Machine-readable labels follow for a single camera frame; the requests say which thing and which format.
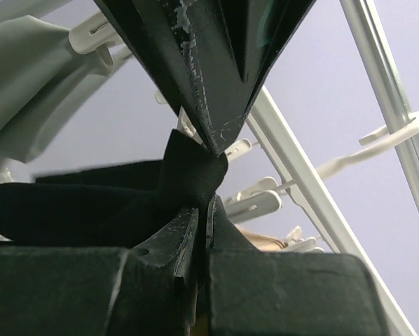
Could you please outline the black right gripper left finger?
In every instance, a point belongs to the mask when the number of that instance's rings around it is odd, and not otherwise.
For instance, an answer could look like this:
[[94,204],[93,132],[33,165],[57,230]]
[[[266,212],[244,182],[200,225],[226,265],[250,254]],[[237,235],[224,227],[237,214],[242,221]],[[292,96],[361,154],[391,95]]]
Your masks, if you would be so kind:
[[0,247],[0,335],[187,335],[198,211],[132,249]]

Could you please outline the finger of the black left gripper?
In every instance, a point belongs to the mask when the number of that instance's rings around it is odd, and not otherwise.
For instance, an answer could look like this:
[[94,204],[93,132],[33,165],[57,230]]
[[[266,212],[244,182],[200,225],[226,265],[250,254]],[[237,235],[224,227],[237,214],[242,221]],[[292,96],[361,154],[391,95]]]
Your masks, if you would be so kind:
[[209,151],[220,155],[186,1],[97,1],[173,111],[184,108]]
[[313,1],[180,1],[177,31],[196,125],[215,154],[238,137],[276,59]]

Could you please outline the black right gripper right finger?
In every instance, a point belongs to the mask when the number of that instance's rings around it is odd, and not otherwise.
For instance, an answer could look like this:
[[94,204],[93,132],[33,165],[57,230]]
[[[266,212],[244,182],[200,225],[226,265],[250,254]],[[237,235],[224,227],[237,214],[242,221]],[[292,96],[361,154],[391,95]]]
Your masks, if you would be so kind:
[[350,254],[263,252],[213,206],[212,335],[389,335],[365,264]]

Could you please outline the black underwear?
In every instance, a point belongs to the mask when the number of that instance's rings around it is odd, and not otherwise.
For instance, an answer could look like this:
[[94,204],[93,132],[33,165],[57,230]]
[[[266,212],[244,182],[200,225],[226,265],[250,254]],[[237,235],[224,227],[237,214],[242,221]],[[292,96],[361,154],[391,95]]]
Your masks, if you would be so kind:
[[23,246],[132,248],[184,207],[206,214],[227,169],[225,155],[173,130],[160,160],[0,183],[0,235]]

